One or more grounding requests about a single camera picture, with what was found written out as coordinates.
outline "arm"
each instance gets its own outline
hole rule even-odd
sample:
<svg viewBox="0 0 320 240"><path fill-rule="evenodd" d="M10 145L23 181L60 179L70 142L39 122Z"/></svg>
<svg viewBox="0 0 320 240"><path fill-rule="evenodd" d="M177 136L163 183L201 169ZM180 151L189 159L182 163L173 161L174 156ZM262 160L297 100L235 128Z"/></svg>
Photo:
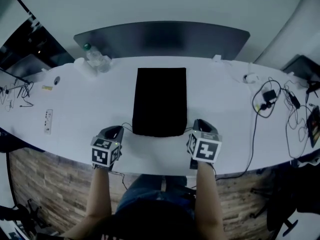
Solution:
<svg viewBox="0 0 320 240"><path fill-rule="evenodd" d="M200 161L196 176L195 223L204 239L227 239L215 174L209 164Z"/></svg>
<svg viewBox="0 0 320 240"><path fill-rule="evenodd" d="M109 175L105 169L98 168L93 173L83 221L65 232L62 237L84 238L98 221L108 216L111 216Z"/></svg>

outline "water bottle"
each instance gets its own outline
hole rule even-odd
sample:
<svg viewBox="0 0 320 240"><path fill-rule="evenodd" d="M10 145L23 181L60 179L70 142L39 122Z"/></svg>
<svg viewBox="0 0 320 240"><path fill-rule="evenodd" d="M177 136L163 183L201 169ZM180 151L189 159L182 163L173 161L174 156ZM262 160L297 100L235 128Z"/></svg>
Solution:
<svg viewBox="0 0 320 240"><path fill-rule="evenodd" d="M111 59L107 56L107 59L101 54L101 52L91 44L86 43L83 46L86 57L97 67L97 70L106 73L110 69Z"/></svg>

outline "power strip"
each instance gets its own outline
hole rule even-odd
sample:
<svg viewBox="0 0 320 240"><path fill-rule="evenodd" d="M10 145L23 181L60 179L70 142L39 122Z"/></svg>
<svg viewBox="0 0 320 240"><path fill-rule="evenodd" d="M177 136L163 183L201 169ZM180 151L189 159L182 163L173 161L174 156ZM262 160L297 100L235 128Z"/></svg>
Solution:
<svg viewBox="0 0 320 240"><path fill-rule="evenodd" d="M50 135L51 134L51 125L52 125L52 109L48 109L45 112L45 122L44 122L44 133Z"/></svg>

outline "black towel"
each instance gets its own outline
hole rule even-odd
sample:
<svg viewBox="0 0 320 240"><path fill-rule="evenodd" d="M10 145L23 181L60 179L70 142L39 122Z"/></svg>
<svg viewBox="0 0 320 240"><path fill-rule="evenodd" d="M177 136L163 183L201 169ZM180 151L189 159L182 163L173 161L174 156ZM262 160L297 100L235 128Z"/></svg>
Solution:
<svg viewBox="0 0 320 240"><path fill-rule="evenodd" d="M139 68L133 133L153 137L180 136L186 125L186 68Z"/></svg>

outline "white table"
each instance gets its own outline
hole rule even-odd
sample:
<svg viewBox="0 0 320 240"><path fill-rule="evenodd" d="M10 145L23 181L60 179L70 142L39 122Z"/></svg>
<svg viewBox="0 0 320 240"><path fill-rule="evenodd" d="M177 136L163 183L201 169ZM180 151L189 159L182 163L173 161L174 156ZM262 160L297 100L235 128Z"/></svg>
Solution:
<svg viewBox="0 0 320 240"><path fill-rule="evenodd" d="M28 101L33 107L19 107L24 101L19 97L9 112L0 104L0 127L14 136L50 153L74 161L91 163L91 140L100 130L131 123L138 68L186 67L187 127L195 119L203 119L215 126L222 135L222 148L215 163L218 174L237 173L245 170L251 155L255 113L251 106L252 94L247 84L242 83L244 74L256 73L263 81L268 77L283 85L287 80L299 78L283 72L239 61L215 64L210 59L192 57L132 57L115 59L110 72L87 81L73 64L56 67L43 73L43 80L34 84ZM61 81L52 91L42 85L53 86L54 79ZM0 86L13 83L14 79L0 75ZM301 104L304 104L306 89L288 83ZM315 94L310 94L309 103L319 104ZM51 135L44 134L45 113L53 109ZM305 117L305 109L299 115ZM284 104L284 94L276 103L268 119L258 118L254 141L254 157L249 170L269 167L287 162L288 154L285 126L289 110ZM190 155L186 143L190 132L178 137L155 138L135 135L125 129L122 140L123 156L113 167L122 173L187 175ZM305 142L300 143L298 131L288 127L292 156L298 156ZM307 141L304 155L312 149Z"/></svg>

